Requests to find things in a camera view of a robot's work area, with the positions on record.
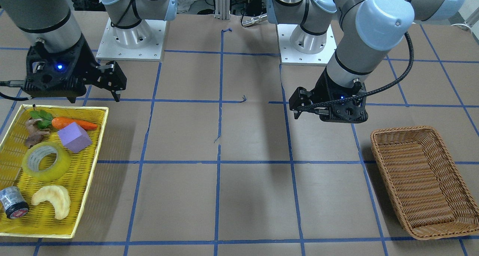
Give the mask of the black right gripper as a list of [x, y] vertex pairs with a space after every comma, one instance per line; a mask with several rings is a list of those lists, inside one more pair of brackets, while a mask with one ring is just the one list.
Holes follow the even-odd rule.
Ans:
[[26, 56], [23, 91], [33, 98], [65, 97], [71, 103], [86, 94], [86, 85], [108, 90], [114, 101], [126, 89], [127, 78], [115, 61], [99, 64], [84, 37], [72, 47], [50, 53], [46, 40], [37, 38]]

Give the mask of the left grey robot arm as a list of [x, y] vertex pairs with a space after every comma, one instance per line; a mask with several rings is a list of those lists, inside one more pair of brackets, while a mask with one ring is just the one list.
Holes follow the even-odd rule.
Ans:
[[[408, 29], [413, 23], [455, 15], [465, 0], [267, 0], [268, 21], [296, 24], [302, 35], [323, 42], [334, 16], [343, 37], [308, 91], [298, 87], [289, 98], [294, 118], [308, 112], [325, 122], [357, 124], [368, 119], [366, 98], [397, 85], [411, 71], [414, 47]], [[409, 61], [397, 80], [367, 91], [366, 78], [389, 51], [406, 39]]]

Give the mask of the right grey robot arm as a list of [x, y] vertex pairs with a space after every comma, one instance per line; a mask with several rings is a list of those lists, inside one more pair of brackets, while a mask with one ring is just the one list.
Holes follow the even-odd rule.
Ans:
[[[127, 51], [157, 46], [149, 22], [172, 21], [177, 0], [101, 0], [109, 15], [111, 49], [119, 58]], [[27, 101], [38, 97], [65, 97], [75, 103], [86, 86], [108, 90], [115, 101], [126, 89], [127, 78], [116, 61], [101, 65], [66, 0], [1, 0], [1, 7], [30, 42], [24, 80], [2, 81], [1, 86], [19, 88], [27, 97], [1, 94], [4, 99]]]

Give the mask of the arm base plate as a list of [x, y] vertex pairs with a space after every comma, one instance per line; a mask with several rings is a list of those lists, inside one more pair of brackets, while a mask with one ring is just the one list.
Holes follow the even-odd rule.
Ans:
[[96, 58], [102, 61], [158, 61], [163, 58], [169, 22], [146, 19], [137, 27], [120, 29], [108, 20]]
[[307, 34], [299, 25], [278, 24], [278, 44], [282, 65], [326, 66], [337, 44], [331, 26], [325, 34]]

